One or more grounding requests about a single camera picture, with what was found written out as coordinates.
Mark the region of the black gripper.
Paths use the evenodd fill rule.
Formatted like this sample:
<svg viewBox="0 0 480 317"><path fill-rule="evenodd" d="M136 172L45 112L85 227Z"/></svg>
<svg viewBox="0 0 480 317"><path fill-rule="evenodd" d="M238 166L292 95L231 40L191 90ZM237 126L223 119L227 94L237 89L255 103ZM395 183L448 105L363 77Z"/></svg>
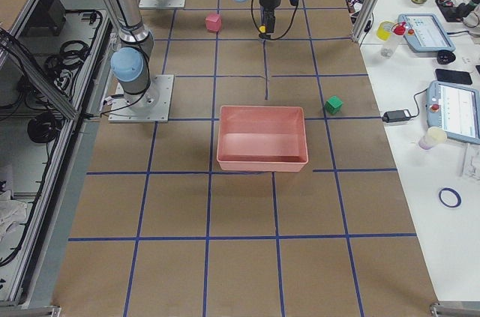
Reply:
<svg viewBox="0 0 480 317"><path fill-rule="evenodd" d="M260 23L266 27L267 34L275 32L275 9L281 4L281 0L259 0L262 9L259 10ZM266 23L264 18L264 11L266 11Z"/></svg>

